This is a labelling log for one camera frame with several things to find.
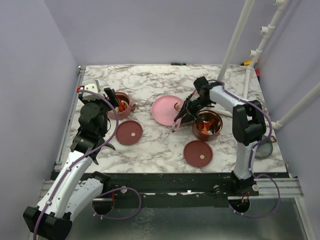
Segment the dark red steel lunch pot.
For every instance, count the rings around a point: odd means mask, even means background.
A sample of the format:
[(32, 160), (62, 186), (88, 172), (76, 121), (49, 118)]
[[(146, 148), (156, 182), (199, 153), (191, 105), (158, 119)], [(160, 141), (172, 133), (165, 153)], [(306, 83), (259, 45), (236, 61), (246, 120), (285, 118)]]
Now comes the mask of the dark red steel lunch pot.
[(198, 140), (209, 142), (221, 134), (222, 128), (223, 121), (219, 114), (212, 110), (202, 110), (193, 122), (192, 132)]

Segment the pink food tongs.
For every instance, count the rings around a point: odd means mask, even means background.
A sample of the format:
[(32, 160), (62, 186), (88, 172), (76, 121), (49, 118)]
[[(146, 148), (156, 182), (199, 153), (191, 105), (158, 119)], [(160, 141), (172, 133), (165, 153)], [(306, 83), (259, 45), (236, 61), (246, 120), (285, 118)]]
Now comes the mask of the pink food tongs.
[(186, 115), (185, 105), (185, 103), (178, 102), (174, 104), (174, 109), (177, 111), (177, 116), (173, 119), (173, 125), (171, 128), (172, 133), (176, 132), (179, 129), (182, 119)]

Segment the pink food plate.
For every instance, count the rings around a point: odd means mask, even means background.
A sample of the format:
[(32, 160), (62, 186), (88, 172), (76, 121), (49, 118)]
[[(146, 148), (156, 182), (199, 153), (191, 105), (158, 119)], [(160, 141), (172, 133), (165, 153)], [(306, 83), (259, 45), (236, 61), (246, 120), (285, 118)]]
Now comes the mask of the pink food plate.
[(164, 126), (172, 126), (184, 100), (174, 95), (157, 98), (151, 107), (151, 114), (156, 122)]

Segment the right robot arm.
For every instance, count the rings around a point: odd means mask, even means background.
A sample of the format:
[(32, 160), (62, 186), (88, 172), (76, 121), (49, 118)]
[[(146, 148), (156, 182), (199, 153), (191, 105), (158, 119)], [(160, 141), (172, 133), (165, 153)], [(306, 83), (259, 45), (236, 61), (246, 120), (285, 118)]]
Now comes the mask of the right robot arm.
[(258, 100), (249, 101), (229, 92), (217, 80), (199, 77), (194, 82), (199, 97), (189, 95), (173, 119), (172, 130), (178, 125), (200, 119), (200, 110), (210, 104), (219, 104), (232, 114), (232, 134), (237, 141), (236, 162), (231, 172), (229, 189), (240, 196), (253, 184), (253, 161), (258, 144), (266, 133), (265, 112)]

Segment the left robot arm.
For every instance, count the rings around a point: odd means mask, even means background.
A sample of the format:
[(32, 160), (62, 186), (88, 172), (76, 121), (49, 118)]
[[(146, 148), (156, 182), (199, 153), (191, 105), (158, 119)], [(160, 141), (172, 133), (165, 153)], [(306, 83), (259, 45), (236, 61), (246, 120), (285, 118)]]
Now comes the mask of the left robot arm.
[(27, 207), (23, 218), (33, 239), (64, 240), (69, 235), (79, 213), (96, 197), (106, 197), (111, 190), (108, 178), (95, 173), (88, 183), (76, 190), (88, 167), (96, 162), (101, 148), (108, 145), (108, 112), (119, 106), (116, 93), (105, 88), (100, 94), (89, 86), (79, 86), (80, 110), (77, 135), (67, 160), (54, 183), (35, 207)]

